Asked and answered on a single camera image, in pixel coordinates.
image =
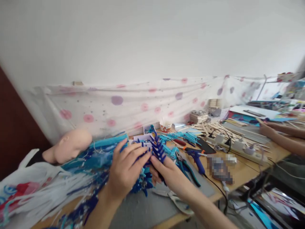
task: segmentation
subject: scissors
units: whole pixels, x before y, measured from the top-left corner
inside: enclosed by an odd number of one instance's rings
[[[183,174],[190,180],[190,178],[188,177],[186,171],[188,171],[192,177],[192,180],[194,181],[195,185],[200,188],[201,185],[198,182],[198,180],[196,179],[193,170],[189,167],[189,165],[187,164],[187,161],[182,157],[182,155],[176,151],[176,156],[177,156],[177,164],[178,167],[180,168],[180,170],[183,172]]]
[[[186,215],[194,214],[190,207],[186,203],[184,203],[173,191],[162,191],[153,189],[152,192],[159,196],[169,197],[182,213]]]

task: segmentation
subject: charger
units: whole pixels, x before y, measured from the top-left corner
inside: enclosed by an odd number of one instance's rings
[[[254,144],[252,144],[250,147],[247,147],[247,148],[245,149],[245,153],[246,153],[246,154],[253,155],[254,152],[255,152]]]
[[[216,137],[215,137],[215,142],[216,142],[216,144],[217,144],[217,143],[222,143],[223,140],[224,140],[224,138],[225,138],[225,137],[223,136],[222,133],[217,134]]]
[[[245,142],[243,141],[243,138],[241,137],[240,139],[238,139],[238,141],[235,141],[232,145],[232,148],[233,149],[236,149],[236,150],[239,150],[239,151],[242,151],[244,146],[245,146]]]

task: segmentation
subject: red tool handle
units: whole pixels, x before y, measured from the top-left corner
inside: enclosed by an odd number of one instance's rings
[[[174,141],[182,146],[186,146],[186,143],[184,141],[181,141],[179,139],[175,139]]]

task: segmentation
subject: wooden door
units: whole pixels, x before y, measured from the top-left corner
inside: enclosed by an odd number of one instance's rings
[[[31,149],[51,147],[0,67],[0,180],[18,168]]]

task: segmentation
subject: white wall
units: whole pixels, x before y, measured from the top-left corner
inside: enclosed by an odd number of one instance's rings
[[[0,65],[47,137],[33,86],[260,77],[304,55],[304,0],[0,1]]]

